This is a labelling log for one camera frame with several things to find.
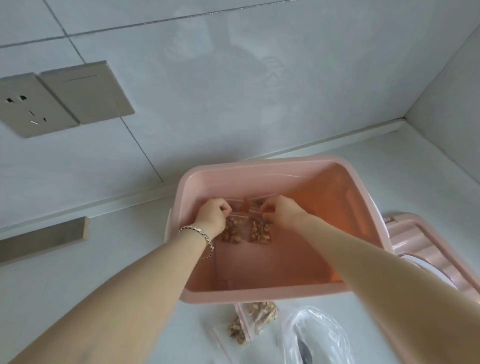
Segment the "tile grout line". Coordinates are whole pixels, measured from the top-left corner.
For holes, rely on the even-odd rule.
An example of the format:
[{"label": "tile grout line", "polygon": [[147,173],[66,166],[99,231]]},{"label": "tile grout line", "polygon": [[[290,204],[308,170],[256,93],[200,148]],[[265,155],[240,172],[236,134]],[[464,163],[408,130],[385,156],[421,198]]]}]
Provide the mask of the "tile grout line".
[{"label": "tile grout line", "polygon": [[64,38],[70,39],[70,37],[72,37],[72,36],[84,36],[84,35],[87,35],[87,34],[107,32],[107,31],[109,31],[109,30],[132,28],[132,27],[136,27],[136,26],[156,24],[156,23],[163,23],[163,22],[169,22],[169,21],[172,21],[172,20],[182,20],[182,19],[194,18],[194,17],[197,17],[197,16],[214,15],[214,14],[220,14],[220,13],[222,13],[222,12],[232,12],[232,11],[234,11],[234,10],[245,10],[245,9],[250,9],[250,8],[258,8],[258,7],[265,6],[265,5],[283,4],[283,3],[286,3],[286,2],[294,2],[294,1],[300,1],[300,0],[278,0],[278,1],[271,1],[271,2],[265,2],[265,3],[263,3],[263,4],[240,6],[240,7],[237,7],[237,8],[217,10],[217,11],[214,11],[214,12],[203,12],[203,13],[199,13],[199,14],[191,14],[191,15],[185,15],[185,16],[178,16],[178,17],[168,18],[168,19],[152,20],[152,21],[150,21],[150,22],[135,23],[135,24],[129,24],[129,25],[120,25],[120,26],[114,26],[114,27],[111,27],[111,28],[103,28],[103,29],[97,29],[97,30],[90,30],[90,31],[88,31],[88,32],[80,32],[80,33],[68,34],[68,33],[66,32],[66,30],[63,28],[63,26],[61,25],[60,21],[59,21],[58,18],[56,17],[55,13],[53,12],[52,8],[49,6],[49,4],[47,3],[47,1],[46,1],[46,0],[43,0],[43,2],[45,3],[45,5],[46,5],[47,8],[49,9],[50,13],[51,13],[52,16],[54,17],[54,19],[56,20],[56,22],[58,23],[58,25],[61,27],[64,35],[63,35],[63,36],[52,36],[52,37],[43,38],[43,39],[27,40],[27,41],[25,41],[25,42],[4,44],[4,45],[0,45],[0,49],[2,49],[2,48],[9,48],[9,47],[16,47],[16,46],[23,46],[23,45],[32,44],[32,43],[46,42],[46,41],[55,40],[55,39],[64,39]]},{"label": "tile grout line", "polygon": [[65,30],[65,28],[63,27],[63,25],[60,23],[60,20],[57,18],[57,16],[56,16],[55,13],[53,12],[52,8],[50,7],[50,5],[47,3],[47,0],[43,0],[43,3],[44,3],[45,6],[47,7],[47,9],[48,9],[48,11],[50,12],[50,14],[53,16],[53,19],[55,19],[55,21],[57,22],[58,26],[61,28],[61,31],[63,32],[63,35],[64,35],[64,36],[68,36],[67,31]]},{"label": "tile grout line", "polygon": [[135,141],[135,143],[137,143],[138,147],[140,148],[140,150],[142,151],[142,153],[144,154],[145,158],[147,158],[148,160],[148,163],[150,163],[150,165],[152,166],[153,170],[155,171],[156,175],[159,177],[159,179],[162,181],[162,183],[165,183],[162,179],[162,177],[160,177],[160,174],[158,173],[158,171],[156,170],[156,168],[154,167],[152,161],[150,160],[150,158],[147,156],[147,154],[144,152],[144,150],[142,149],[142,147],[140,146],[140,143],[137,141],[137,139],[135,138],[135,136],[133,135],[133,133],[131,132],[130,128],[128,127],[127,123],[125,122],[125,120],[123,119],[123,117],[120,116],[120,120],[121,122],[123,123],[123,125],[125,125],[125,128],[127,128],[128,132],[130,133],[130,135],[132,136],[133,140]]},{"label": "tile grout line", "polygon": [[136,26],[150,25],[150,24],[157,24],[157,23],[164,23],[164,22],[170,22],[170,21],[174,21],[174,20],[189,19],[189,18],[195,18],[195,17],[197,17],[197,16],[215,15],[215,14],[220,14],[220,13],[223,13],[223,12],[232,12],[232,11],[234,11],[234,10],[245,10],[245,9],[251,9],[251,8],[259,8],[259,7],[265,6],[265,5],[283,4],[283,3],[286,3],[286,2],[294,2],[294,1],[299,1],[299,0],[278,0],[278,1],[271,1],[271,2],[265,2],[265,3],[263,3],[263,4],[240,6],[240,7],[237,7],[237,8],[217,10],[217,11],[214,11],[214,12],[202,12],[202,13],[199,13],[199,14],[191,14],[191,15],[177,16],[177,17],[168,18],[168,19],[152,20],[152,21],[143,22],[143,23],[135,23],[135,24],[128,24],[128,25],[119,25],[119,26],[113,26],[113,27],[110,27],[110,28],[90,30],[90,31],[88,31],[88,32],[72,33],[72,34],[70,34],[69,36],[85,36],[85,35],[88,35],[88,34],[107,32],[107,31],[109,31],[109,30],[118,30],[118,29],[125,29],[125,28],[133,28],[133,27],[136,27]]},{"label": "tile grout line", "polygon": [[[72,42],[72,40],[70,39],[70,36],[68,35],[67,31],[65,30],[65,28],[62,26],[62,24],[60,23],[60,20],[58,20],[57,16],[55,15],[55,13],[53,12],[52,8],[50,7],[50,5],[47,3],[47,0],[43,0],[43,3],[45,4],[45,6],[48,8],[48,10],[50,11],[50,13],[52,14],[53,18],[55,19],[55,21],[57,22],[57,24],[59,25],[59,27],[62,29],[62,32],[63,34],[65,35],[65,37],[69,40],[70,44],[72,45],[73,49],[75,49],[75,52],[77,52],[78,56],[80,57],[80,59],[82,60],[82,62],[84,64],[86,64],[86,61],[85,59],[82,57],[82,55],[80,54],[79,50],[77,49],[77,47],[75,46],[75,44]],[[148,160],[148,163],[150,163],[150,165],[152,166],[153,170],[155,171],[156,175],[158,176],[158,178],[162,181],[163,183],[163,179],[162,177],[160,177],[160,174],[158,174],[157,170],[155,169],[155,167],[153,166],[152,162],[150,161],[150,159],[147,157],[147,154],[144,152],[144,150],[142,149],[142,147],[140,146],[140,143],[138,143],[137,139],[135,138],[135,136],[133,135],[133,133],[130,131],[129,127],[127,126],[127,123],[125,122],[125,120],[123,120],[122,117],[120,117],[120,120],[122,121],[123,125],[125,125],[125,128],[127,128],[128,132],[130,133],[130,135],[132,136],[133,140],[135,141],[135,143],[137,143],[138,147],[140,148],[140,150],[142,151],[142,153],[144,154],[145,158],[147,158]]]},{"label": "tile grout line", "polygon": [[0,46],[0,49],[2,49],[2,48],[9,48],[9,47],[16,47],[16,46],[24,46],[25,44],[48,42],[49,40],[65,39],[65,38],[67,38],[67,37],[66,37],[66,36],[51,36],[51,37],[49,37],[49,38],[27,40],[27,41],[25,41],[25,42],[4,44],[4,45],[1,45],[1,46]]}]

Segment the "walnut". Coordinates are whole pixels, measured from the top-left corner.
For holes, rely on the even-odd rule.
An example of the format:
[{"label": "walnut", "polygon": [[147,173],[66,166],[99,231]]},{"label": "walnut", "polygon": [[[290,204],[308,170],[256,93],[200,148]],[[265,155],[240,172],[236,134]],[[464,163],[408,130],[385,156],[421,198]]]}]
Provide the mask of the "walnut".
[{"label": "walnut", "polygon": [[225,243],[238,244],[241,242],[241,227],[243,221],[235,216],[228,216],[225,220],[225,229],[220,233],[220,240]]},{"label": "walnut", "polygon": [[233,321],[233,324],[228,327],[228,334],[231,338],[236,339],[238,344],[243,345],[245,343],[245,333],[241,328],[240,319],[238,316],[235,321]]},{"label": "walnut", "polygon": [[264,326],[274,321],[278,316],[278,307],[275,303],[256,302],[248,305],[248,313],[252,316],[255,325],[255,333],[260,334]]},{"label": "walnut", "polygon": [[270,244],[272,242],[272,237],[270,235],[271,228],[271,222],[253,219],[250,230],[250,242],[258,244]]}]

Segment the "metal plate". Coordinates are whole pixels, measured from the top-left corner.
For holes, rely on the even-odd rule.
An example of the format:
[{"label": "metal plate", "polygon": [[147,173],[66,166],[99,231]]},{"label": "metal plate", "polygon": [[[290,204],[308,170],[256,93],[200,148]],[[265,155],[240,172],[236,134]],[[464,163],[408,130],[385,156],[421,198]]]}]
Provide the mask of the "metal plate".
[{"label": "metal plate", "polygon": [[80,124],[135,113],[106,61],[41,73]]}]

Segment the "silver bracelet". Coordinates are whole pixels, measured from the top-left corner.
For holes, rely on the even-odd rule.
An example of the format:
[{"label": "silver bracelet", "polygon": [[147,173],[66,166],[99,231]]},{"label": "silver bracelet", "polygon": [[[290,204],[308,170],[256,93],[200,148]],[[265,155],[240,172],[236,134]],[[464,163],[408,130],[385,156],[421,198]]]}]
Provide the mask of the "silver bracelet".
[{"label": "silver bracelet", "polygon": [[198,227],[192,226],[192,225],[184,226],[183,228],[181,228],[181,229],[179,230],[179,232],[182,231],[182,230],[185,230],[185,229],[195,230],[196,232],[200,233],[200,234],[205,238],[205,240],[207,240],[208,245],[210,245],[210,254],[209,254],[208,257],[206,257],[206,258],[200,258],[200,259],[208,259],[208,258],[210,258],[210,257],[212,256],[212,254],[213,254],[213,249],[214,249],[214,248],[213,248],[212,241],[210,240],[210,238],[208,237],[208,235],[205,234],[205,233],[204,233],[202,230],[200,230]]}]

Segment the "pink plastic container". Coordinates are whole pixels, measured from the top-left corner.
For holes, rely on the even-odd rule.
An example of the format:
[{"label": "pink plastic container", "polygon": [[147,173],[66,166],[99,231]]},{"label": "pink plastic container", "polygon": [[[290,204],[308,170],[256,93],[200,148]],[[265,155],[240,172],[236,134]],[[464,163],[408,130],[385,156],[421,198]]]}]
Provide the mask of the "pink plastic container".
[{"label": "pink plastic container", "polygon": [[[209,198],[292,197],[306,211],[392,252],[375,205],[355,170],[341,158],[312,156],[196,167],[180,180],[170,231],[193,223]],[[180,299],[239,303],[316,296],[348,288],[298,235],[272,228],[272,243],[216,243],[195,266]]]}]

